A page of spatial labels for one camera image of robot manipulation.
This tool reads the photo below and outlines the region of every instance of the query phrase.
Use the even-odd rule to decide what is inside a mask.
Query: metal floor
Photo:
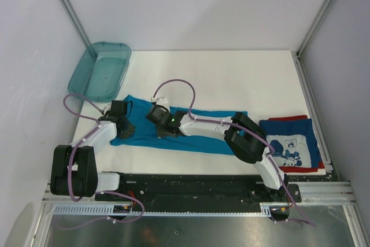
[[[130,224],[105,220],[72,231],[96,216],[54,215],[46,246],[234,247],[354,246],[342,206],[302,207],[316,228],[300,223],[273,224],[266,217],[150,217]],[[299,217],[291,211],[290,219]]]

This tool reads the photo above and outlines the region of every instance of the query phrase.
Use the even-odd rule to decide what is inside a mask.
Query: folded cloth
[[[284,172],[317,172],[324,168],[311,119],[273,119],[261,120],[260,127],[275,149],[275,162]]]
[[[296,120],[304,120],[308,119],[307,115],[298,115],[298,116],[290,116],[290,117],[281,117],[281,118],[269,118],[269,121],[296,121]]]
[[[225,141],[214,138],[201,136],[157,138],[155,125],[145,118],[153,105],[149,101],[144,101],[131,95],[125,98],[125,101],[132,101],[131,108],[128,105],[128,109],[131,109],[131,112],[129,112],[127,118],[135,126],[135,132],[127,139],[115,138],[110,142],[112,145],[117,146],[125,144],[159,149],[185,150],[188,152],[234,155]],[[174,113],[177,110],[187,111],[188,108],[170,107],[171,113]],[[192,109],[192,113],[210,117],[229,117],[235,115],[235,111],[202,111],[196,109]]]

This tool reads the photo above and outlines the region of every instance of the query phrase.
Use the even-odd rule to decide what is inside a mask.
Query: white wall
[[[0,246],[15,247],[38,212],[53,149],[68,143],[62,98],[84,47],[58,0],[0,7]]]
[[[370,230],[370,0],[336,0],[304,63],[343,180]]]
[[[92,42],[297,50],[323,0],[71,0]]]

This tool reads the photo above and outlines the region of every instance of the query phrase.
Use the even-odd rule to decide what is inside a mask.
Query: cartoon print
[[[283,145],[278,140],[272,140],[270,144],[275,149],[273,156],[285,158],[283,166],[288,167],[300,167],[302,166],[302,161],[299,156],[299,151],[304,151],[307,149],[307,146],[302,143],[297,144],[296,139],[285,140],[287,148],[284,150]]]

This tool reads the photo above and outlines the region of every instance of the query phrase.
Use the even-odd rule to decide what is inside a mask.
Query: white table surface
[[[150,100],[168,79],[181,78],[197,92],[195,109],[246,110],[256,123],[269,117],[308,115],[290,51],[133,51],[117,99],[128,94]],[[158,93],[172,106],[188,107],[192,91],[170,83]],[[85,102],[82,114],[101,114]],[[94,126],[80,119],[75,139]],[[257,174],[235,156],[107,145],[96,156],[98,171],[137,174]]]

